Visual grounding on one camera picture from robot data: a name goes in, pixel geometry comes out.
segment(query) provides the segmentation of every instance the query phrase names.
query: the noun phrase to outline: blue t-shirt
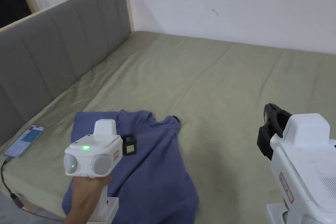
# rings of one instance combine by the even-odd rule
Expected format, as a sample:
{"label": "blue t-shirt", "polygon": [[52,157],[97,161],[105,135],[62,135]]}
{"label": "blue t-shirt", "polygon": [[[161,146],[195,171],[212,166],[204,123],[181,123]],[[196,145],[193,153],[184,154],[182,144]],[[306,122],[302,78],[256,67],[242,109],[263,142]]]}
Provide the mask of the blue t-shirt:
{"label": "blue t-shirt", "polygon": [[[119,198],[112,223],[194,223],[199,200],[179,152],[179,120],[157,122],[149,111],[78,112],[71,142],[93,134],[100,119],[114,119],[118,135],[137,139],[137,153],[124,156],[112,171],[108,196]],[[72,182],[62,202],[66,214],[71,202]]]}

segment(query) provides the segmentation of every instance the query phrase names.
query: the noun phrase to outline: sticker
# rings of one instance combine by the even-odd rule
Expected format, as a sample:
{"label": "sticker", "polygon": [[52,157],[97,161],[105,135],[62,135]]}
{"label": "sticker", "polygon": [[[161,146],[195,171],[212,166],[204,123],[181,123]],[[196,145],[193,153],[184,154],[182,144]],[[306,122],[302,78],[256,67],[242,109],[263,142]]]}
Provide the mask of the sticker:
{"label": "sticker", "polygon": [[116,160],[119,157],[119,150],[117,150],[114,154],[113,154],[113,161]]}
{"label": "sticker", "polygon": [[287,194],[287,197],[288,197],[289,201],[290,201],[291,204],[292,204],[293,201],[294,201],[294,196],[293,196],[293,194],[292,194],[292,192],[291,192],[291,190],[290,190],[290,188],[289,188],[289,186],[288,186],[286,180],[284,179],[284,175],[282,174],[282,172],[280,172],[279,179],[280,179],[280,182],[281,182],[281,184],[282,184],[282,186],[283,186],[284,191],[285,191],[286,194]]}
{"label": "sticker", "polygon": [[134,152],[134,145],[129,145],[126,147],[126,152],[130,153],[130,152]]}

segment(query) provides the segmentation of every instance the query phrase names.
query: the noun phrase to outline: red label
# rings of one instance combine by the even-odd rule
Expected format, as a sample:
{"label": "red label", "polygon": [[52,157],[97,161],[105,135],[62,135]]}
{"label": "red label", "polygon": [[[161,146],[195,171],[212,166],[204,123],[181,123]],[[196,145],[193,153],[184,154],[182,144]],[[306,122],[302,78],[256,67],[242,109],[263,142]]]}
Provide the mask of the red label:
{"label": "red label", "polygon": [[116,160],[119,157],[119,150],[117,150],[114,154],[113,154],[113,161]]}
{"label": "red label", "polygon": [[289,201],[290,201],[291,204],[292,204],[293,201],[294,201],[294,196],[293,196],[293,194],[292,194],[292,192],[291,192],[291,190],[290,190],[290,188],[289,188],[289,186],[288,186],[286,180],[284,179],[284,175],[282,174],[282,172],[280,172],[279,179],[280,179],[280,182],[281,182],[281,184],[282,184],[282,186],[283,186],[284,191],[285,191],[286,194],[287,194],[287,197],[288,197]]}

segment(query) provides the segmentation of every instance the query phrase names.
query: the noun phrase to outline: charging cable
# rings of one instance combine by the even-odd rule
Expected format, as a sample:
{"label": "charging cable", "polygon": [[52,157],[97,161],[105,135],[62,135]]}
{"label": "charging cable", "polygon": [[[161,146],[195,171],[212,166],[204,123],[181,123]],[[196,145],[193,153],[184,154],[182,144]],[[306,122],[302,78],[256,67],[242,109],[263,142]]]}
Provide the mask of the charging cable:
{"label": "charging cable", "polygon": [[36,213],[32,213],[32,212],[29,212],[27,211],[26,209],[24,209],[24,205],[22,203],[22,201],[19,199],[19,197],[16,196],[16,194],[14,194],[10,188],[7,186],[7,184],[5,183],[5,180],[3,179],[3,169],[5,167],[5,164],[9,163],[10,161],[12,160],[11,157],[8,157],[6,158],[6,160],[3,162],[2,166],[1,166],[1,180],[2,180],[2,183],[3,185],[5,186],[5,188],[7,189],[7,191],[10,193],[10,197],[12,198],[12,200],[14,201],[15,205],[22,209],[23,211],[27,212],[27,213],[30,213],[32,215],[35,215],[35,216],[38,216],[38,217],[41,217],[41,218],[44,218],[44,219],[48,219],[48,220],[53,220],[53,221],[59,221],[59,222],[62,222],[63,220],[58,220],[58,219],[53,219],[53,218],[49,218],[49,217],[46,217],[46,216],[42,216],[42,215],[39,215],[39,214],[36,214]]}

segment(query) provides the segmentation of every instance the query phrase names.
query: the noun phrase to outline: gray headboard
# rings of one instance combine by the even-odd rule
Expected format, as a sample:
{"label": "gray headboard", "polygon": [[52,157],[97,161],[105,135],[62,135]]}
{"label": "gray headboard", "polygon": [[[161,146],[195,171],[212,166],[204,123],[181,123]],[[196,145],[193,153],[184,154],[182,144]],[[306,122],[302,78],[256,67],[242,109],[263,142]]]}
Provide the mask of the gray headboard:
{"label": "gray headboard", "polygon": [[0,32],[0,145],[131,33],[126,0],[68,0]]}

